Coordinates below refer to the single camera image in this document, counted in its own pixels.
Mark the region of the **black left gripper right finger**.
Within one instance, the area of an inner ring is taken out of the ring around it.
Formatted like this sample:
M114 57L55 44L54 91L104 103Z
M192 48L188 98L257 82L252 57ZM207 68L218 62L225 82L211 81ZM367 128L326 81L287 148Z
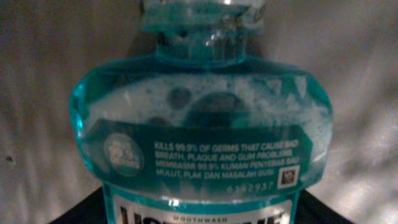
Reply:
M300 193L295 224L354 224L306 190Z

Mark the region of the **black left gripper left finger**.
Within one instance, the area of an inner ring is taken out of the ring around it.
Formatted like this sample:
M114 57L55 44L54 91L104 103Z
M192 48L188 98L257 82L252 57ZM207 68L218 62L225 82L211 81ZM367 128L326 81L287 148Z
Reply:
M49 224L107 224L103 189L100 187Z

